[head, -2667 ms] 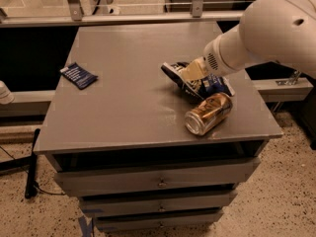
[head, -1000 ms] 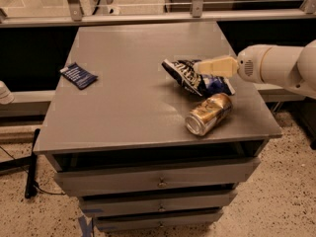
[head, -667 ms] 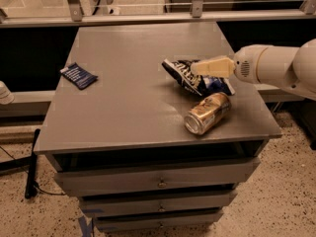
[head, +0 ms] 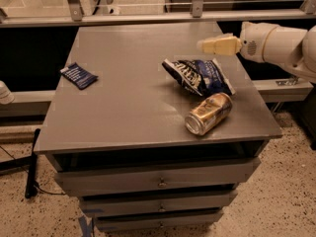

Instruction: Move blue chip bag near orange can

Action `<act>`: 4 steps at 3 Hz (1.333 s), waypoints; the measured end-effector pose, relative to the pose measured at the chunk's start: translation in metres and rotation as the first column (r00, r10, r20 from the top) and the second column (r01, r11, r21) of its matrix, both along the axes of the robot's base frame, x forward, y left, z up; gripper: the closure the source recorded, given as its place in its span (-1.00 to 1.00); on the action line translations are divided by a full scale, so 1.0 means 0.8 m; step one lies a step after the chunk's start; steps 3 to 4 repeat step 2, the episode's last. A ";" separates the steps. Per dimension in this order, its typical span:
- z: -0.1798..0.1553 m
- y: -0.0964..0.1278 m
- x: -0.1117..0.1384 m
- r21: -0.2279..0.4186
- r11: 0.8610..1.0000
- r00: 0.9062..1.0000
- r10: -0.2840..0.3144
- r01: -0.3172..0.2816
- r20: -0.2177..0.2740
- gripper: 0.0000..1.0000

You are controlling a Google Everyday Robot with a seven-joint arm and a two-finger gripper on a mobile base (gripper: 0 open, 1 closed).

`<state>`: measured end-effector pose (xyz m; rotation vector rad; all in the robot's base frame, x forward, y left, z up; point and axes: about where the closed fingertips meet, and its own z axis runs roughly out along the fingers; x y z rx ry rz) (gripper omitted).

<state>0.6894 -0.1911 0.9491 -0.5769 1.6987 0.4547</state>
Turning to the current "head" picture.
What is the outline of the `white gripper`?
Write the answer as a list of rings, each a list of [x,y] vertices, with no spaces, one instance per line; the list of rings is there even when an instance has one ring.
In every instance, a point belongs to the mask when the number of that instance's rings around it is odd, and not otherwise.
[[[197,42],[197,48],[204,53],[218,55],[234,55],[240,51],[247,60],[274,63],[268,58],[266,43],[277,28],[277,24],[243,22],[240,38],[233,34],[224,34],[202,39]]]

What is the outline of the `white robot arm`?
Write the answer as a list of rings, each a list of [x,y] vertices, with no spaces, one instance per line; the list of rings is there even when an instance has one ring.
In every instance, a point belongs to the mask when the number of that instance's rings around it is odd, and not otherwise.
[[[296,77],[316,83],[316,27],[310,30],[270,23],[243,22],[240,37],[224,34],[197,42],[210,54],[234,55],[270,63]]]

